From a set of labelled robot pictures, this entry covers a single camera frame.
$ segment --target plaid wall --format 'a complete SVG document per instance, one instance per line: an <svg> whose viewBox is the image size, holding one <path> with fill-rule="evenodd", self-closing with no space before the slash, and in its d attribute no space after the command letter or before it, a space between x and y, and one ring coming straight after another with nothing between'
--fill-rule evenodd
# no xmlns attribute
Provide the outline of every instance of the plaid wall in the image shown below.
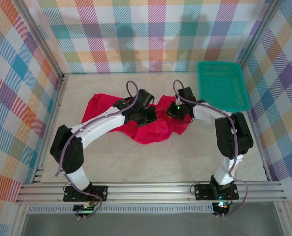
<svg viewBox="0 0 292 236"><path fill-rule="evenodd" d="M240 61L270 0L26 0L66 73Z"/></svg>
<svg viewBox="0 0 292 236"><path fill-rule="evenodd" d="M266 162L292 209L292 0L282 2L244 75Z"/></svg>
<svg viewBox="0 0 292 236"><path fill-rule="evenodd" d="M0 0L0 236L22 183L29 183L58 78L11 0Z"/></svg>

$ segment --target colorful plaid backdrop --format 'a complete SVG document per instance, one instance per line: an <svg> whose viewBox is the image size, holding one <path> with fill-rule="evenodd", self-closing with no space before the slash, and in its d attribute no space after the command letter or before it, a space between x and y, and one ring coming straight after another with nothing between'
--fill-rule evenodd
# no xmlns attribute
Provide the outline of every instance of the colorful plaid backdrop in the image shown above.
<svg viewBox="0 0 292 236"><path fill-rule="evenodd" d="M25 0L63 72L240 61L271 0Z"/></svg>
<svg viewBox="0 0 292 236"><path fill-rule="evenodd" d="M22 183L29 183L58 78L11 0L0 0L0 236Z"/></svg>
<svg viewBox="0 0 292 236"><path fill-rule="evenodd" d="M266 162L292 210L292 0L282 2L244 74Z"/></svg>

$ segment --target red cloth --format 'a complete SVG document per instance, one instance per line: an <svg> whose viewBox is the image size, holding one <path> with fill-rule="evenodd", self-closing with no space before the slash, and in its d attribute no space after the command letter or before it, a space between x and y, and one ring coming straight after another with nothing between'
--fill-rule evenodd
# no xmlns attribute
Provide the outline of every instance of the red cloth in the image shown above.
<svg viewBox="0 0 292 236"><path fill-rule="evenodd" d="M82 123L98 116L105 112L115 102L122 98L113 97L106 94L96 94L86 107ZM170 137L172 132L181 135L189 125L191 118L186 116L184 121L172 119L165 115L166 109L170 106L171 102L175 101L175 97L162 96L157 105L155 106L157 120L148 125L138 127L135 121L131 121L121 127L115 128L111 131L121 131L130 136L135 141L141 144L150 144L153 142L163 141Z"/></svg>

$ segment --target enclosure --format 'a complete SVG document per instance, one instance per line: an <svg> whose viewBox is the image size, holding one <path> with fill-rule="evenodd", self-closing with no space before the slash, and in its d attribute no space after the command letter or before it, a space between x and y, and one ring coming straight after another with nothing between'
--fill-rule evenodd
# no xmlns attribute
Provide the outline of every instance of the enclosure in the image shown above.
<svg viewBox="0 0 292 236"><path fill-rule="evenodd" d="M212 201L191 193L220 162L215 127L193 119L161 142L141 144L119 131L94 140L83 168L108 187L108 198L77 221L50 155L57 129L81 124L94 95L128 97L128 80L155 105L175 96L174 80L198 100L200 61L243 70L254 145L234 175L249 193L237 183L232 207L244 198L245 205L216 219ZM292 0L0 1L0 235L89 230L292 235Z"/></svg>

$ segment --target teal plastic basket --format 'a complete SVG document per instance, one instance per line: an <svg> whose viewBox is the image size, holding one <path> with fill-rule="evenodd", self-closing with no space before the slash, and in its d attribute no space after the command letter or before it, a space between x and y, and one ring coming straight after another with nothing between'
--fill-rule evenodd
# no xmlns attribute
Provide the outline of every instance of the teal plastic basket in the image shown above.
<svg viewBox="0 0 292 236"><path fill-rule="evenodd" d="M250 102L241 66L202 61L197 65L200 99L227 112L247 111Z"/></svg>

